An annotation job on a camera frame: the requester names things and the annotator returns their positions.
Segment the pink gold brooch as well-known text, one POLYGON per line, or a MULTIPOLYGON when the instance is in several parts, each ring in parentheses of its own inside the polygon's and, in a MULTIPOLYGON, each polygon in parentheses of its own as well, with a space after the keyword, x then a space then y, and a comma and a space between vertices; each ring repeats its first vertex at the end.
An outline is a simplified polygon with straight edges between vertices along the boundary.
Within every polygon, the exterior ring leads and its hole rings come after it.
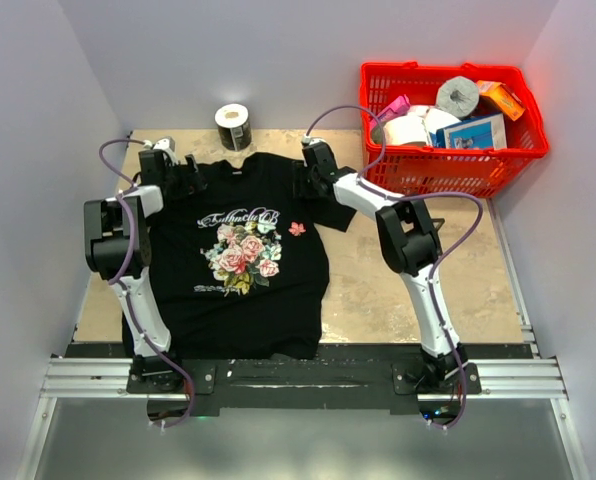
POLYGON ((291 235, 299 237, 306 233, 306 227, 303 223, 292 222, 288 231, 291 235))

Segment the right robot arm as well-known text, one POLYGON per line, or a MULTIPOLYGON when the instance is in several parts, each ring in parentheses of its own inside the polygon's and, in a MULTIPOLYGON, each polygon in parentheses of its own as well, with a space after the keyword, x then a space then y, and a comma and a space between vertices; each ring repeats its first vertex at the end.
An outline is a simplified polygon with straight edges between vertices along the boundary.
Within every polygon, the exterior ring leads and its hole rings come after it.
POLYGON ((437 262, 442 247, 425 202, 392 194, 364 181, 349 167, 337 165, 328 143, 301 141, 303 163, 294 169, 294 194, 326 199, 349 207, 375 222, 381 254, 403 281, 418 321, 423 373, 420 382, 437 393, 467 392, 468 357, 449 319, 437 262))

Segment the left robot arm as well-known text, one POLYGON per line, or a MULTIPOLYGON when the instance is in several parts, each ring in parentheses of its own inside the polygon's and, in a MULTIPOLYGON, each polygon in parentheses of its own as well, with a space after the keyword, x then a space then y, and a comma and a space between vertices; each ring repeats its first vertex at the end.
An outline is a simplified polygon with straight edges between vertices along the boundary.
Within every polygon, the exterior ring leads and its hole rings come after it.
POLYGON ((118 298, 132 341, 130 379, 163 392, 193 392, 190 375, 171 351, 172 336, 150 282, 152 248, 147 219, 175 200, 204 191, 207 183, 193 156, 180 161, 174 140, 144 141, 139 178, 129 188, 84 203, 84 250, 89 269, 118 298))

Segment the black floral t-shirt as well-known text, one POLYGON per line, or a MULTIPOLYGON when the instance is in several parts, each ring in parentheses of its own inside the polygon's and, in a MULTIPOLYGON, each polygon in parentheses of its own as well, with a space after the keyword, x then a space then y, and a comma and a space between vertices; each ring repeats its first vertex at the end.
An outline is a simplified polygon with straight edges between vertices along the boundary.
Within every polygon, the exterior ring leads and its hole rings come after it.
POLYGON ((171 347, 187 358, 315 356, 329 260, 320 227, 354 211, 293 196, 292 159, 255 153, 203 164, 208 186, 151 216, 150 282, 171 347), (306 233, 295 237, 292 222, 306 233))

